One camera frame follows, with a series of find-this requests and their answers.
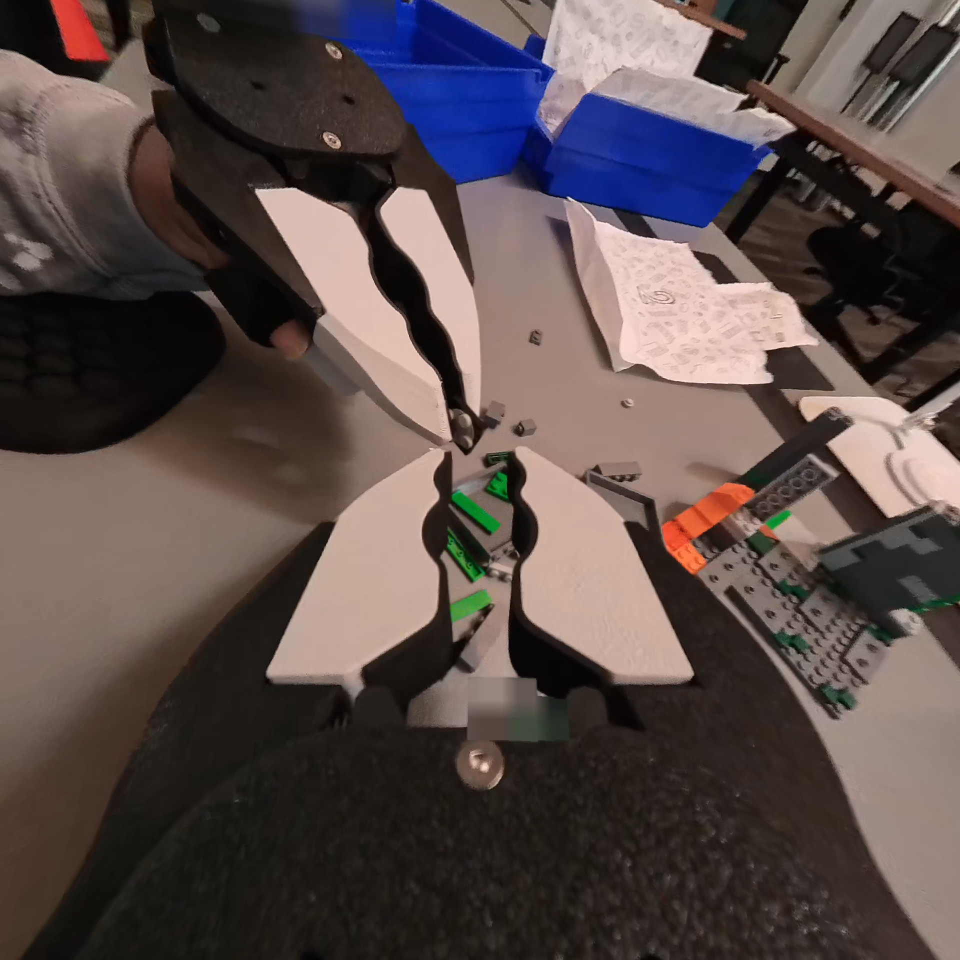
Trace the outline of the person's left hand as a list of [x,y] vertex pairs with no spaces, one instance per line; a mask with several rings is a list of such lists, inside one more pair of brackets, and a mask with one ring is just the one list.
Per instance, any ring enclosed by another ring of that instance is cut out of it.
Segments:
[[153,235],[204,274],[221,270],[230,258],[213,243],[177,199],[172,180],[173,152],[155,122],[138,133],[126,181],[139,216]]

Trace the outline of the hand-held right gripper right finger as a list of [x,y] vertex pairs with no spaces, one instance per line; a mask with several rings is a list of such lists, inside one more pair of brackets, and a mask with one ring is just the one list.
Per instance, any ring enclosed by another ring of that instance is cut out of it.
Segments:
[[510,629],[616,686],[678,686],[694,671],[627,520],[529,446],[512,450]]

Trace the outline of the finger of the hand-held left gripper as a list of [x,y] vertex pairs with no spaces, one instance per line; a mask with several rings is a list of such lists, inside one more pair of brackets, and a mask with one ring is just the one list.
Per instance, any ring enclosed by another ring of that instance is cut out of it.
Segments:
[[447,425],[450,408],[469,410],[481,424],[474,286],[426,190],[392,188],[378,201],[375,276],[438,379]]
[[255,194],[318,298],[319,369],[336,369],[428,441],[452,442],[438,379],[376,277],[377,204],[363,230],[352,212],[303,190],[258,188]]

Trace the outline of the blue storage bin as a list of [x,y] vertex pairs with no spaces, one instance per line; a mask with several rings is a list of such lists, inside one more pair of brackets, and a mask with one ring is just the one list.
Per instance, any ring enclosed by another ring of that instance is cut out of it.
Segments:
[[588,93],[556,136],[535,121],[521,159],[550,196],[705,227],[771,153]]
[[517,166],[553,72],[438,2],[395,2],[384,38],[346,38],[459,185]]

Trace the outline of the dark grey lego window frame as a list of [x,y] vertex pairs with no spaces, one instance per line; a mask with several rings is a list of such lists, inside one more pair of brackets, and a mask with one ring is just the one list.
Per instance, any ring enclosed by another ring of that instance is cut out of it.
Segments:
[[626,522],[636,522],[654,537],[661,537],[662,522],[654,498],[593,470],[587,470],[582,480]]

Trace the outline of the orange lego slope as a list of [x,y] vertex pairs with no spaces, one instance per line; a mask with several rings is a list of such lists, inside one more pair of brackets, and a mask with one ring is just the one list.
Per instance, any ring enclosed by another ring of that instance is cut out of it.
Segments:
[[750,486],[740,483],[727,482],[715,488],[661,525],[661,539],[666,551],[688,573],[698,574],[707,561],[693,545],[694,540],[735,513],[754,495]]

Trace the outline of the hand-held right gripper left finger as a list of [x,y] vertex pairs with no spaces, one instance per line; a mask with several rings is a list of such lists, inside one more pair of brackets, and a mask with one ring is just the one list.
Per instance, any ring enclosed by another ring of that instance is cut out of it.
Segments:
[[432,448],[336,520],[268,666],[276,685],[424,691],[452,665],[450,451]]

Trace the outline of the orange traffic cone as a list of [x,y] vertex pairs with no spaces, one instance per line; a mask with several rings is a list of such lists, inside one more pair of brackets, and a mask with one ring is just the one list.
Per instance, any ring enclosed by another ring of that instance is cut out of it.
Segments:
[[49,2],[66,58],[73,63],[103,65],[110,61],[81,1]]

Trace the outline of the grey lego baseplate build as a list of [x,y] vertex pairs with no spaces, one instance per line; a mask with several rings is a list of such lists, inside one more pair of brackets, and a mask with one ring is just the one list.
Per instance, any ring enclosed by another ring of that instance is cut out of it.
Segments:
[[953,606],[959,596],[959,510],[931,502],[817,552],[818,564],[870,618]]
[[703,560],[699,579],[750,621],[832,719],[857,708],[887,650],[921,626],[907,609],[870,618],[776,534],[777,518],[836,475],[809,454],[765,484],[734,485],[736,509],[690,542]]

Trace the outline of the dark blue-grey lego bar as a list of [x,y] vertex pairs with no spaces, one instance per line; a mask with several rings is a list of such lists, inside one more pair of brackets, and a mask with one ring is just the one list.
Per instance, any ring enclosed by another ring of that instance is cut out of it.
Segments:
[[839,407],[830,406],[807,422],[797,434],[786,439],[757,464],[736,478],[736,483],[758,493],[811,454],[828,452],[829,443],[846,432],[855,421]]

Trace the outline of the person's left forearm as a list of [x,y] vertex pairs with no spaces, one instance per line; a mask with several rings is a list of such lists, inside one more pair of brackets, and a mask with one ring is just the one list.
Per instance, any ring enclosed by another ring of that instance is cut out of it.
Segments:
[[152,117],[100,83],[1,53],[1,294],[138,301],[206,288],[136,209],[128,171]]

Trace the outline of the white printed paper bag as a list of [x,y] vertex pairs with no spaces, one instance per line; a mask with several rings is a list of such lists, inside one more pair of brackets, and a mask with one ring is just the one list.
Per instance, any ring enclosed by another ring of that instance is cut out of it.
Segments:
[[723,284],[720,292],[759,349],[770,352],[817,345],[796,301],[770,282]]
[[582,293],[614,371],[640,366],[697,385],[772,382],[765,350],[687,244],[602,222],[572,198],[564,209]]

